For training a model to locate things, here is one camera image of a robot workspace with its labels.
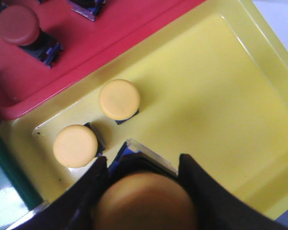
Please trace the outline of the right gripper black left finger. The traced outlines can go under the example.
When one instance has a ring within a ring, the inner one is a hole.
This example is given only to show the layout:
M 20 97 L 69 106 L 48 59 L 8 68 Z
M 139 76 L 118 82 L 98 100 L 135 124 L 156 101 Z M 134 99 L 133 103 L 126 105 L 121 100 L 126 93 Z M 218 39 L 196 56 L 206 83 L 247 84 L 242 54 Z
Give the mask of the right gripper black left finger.
M 109 182 L 107 159 L 99 157 L 87 172 L 62 196 L 11 230 L 87 230 L 91 208 Z

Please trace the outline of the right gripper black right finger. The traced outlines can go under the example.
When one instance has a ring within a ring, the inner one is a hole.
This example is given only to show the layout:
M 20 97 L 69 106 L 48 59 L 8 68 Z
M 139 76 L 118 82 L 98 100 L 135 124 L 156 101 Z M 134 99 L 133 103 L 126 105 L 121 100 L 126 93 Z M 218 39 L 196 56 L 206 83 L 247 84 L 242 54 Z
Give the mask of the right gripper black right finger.
M 180 155 L 179 183 L 195 204 L 199 230 L 288 230 L 228 192 L 189 154 Z

